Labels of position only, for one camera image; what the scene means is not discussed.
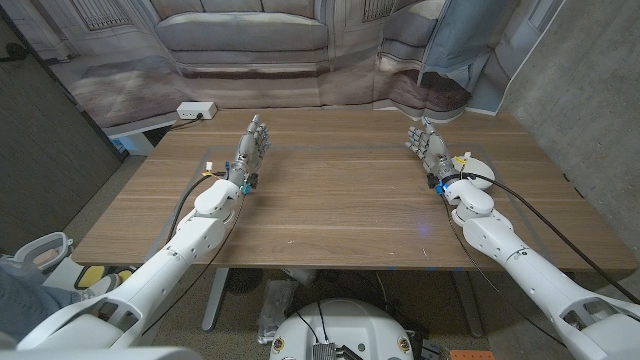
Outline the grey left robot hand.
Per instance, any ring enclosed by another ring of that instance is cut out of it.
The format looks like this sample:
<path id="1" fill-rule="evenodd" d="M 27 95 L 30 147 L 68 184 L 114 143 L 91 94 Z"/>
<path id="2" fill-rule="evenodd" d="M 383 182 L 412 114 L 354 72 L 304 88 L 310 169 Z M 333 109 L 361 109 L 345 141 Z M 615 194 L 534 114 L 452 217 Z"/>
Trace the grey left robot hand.
<path id="1" fill-rule="evenodd" d="M 235 158 L 228 171 L 228 180 L 238 187 L 256 180 L 269 146 L 268 127 L 261 122 L 260 115 L 255 114 L 246 133 L 240 138 Z"/>

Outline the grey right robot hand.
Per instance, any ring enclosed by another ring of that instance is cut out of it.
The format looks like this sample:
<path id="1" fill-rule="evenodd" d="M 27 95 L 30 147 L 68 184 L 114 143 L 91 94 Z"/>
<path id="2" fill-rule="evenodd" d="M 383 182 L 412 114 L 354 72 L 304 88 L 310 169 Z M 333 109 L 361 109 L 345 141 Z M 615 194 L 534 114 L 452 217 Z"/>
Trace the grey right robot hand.
<path id="1" fill-rule="evenodd" d="M 443 138 L 436 131 L 433 122 L 421 118 L 422 128 L 411 126 L 409 140 L 405 146 L 417 155 L 427 172 L 427 184 L 431 189 L 444 187 L 460 179 L 459 171 L 454 168 L 453 158 Z"/>

